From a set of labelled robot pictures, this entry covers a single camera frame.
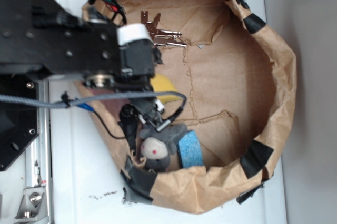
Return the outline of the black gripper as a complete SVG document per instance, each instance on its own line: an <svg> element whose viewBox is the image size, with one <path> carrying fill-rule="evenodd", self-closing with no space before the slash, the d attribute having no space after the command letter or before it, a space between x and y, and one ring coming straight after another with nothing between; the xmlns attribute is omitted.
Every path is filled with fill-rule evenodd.
<svg viewBox="0 0 337 224"><path fill-rule="evenodd" d="M153 92L151 79L161 53L153 44L144 24L130 24L117 29L119 63L111 74L88 76L85 85L115 92Z"/></svg>

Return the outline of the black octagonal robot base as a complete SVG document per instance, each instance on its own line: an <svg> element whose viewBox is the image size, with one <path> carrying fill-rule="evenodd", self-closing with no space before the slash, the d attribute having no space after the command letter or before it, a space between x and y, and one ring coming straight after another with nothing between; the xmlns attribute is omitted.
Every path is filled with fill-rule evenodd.
<svg viewBox="0 0 337 224"><path fill-rule="evenodd" d="M23 75L2 75L1 94L38 98L38 83ZM38 136L38 110L1 102L1 171L6 171Z"/></svg>

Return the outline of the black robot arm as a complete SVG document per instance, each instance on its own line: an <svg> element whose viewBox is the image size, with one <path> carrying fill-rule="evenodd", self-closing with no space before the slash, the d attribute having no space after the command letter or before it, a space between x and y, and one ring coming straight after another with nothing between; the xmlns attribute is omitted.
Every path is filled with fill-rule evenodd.
<svg viewBox="0 0 337 224"><path fill-rule="evenodd" d="M1 0L1 74L112 89L163 130L150 84L161 56L145 25L118 26L94 7L89 12L93 17L84 20L56 0Z"/></svg>

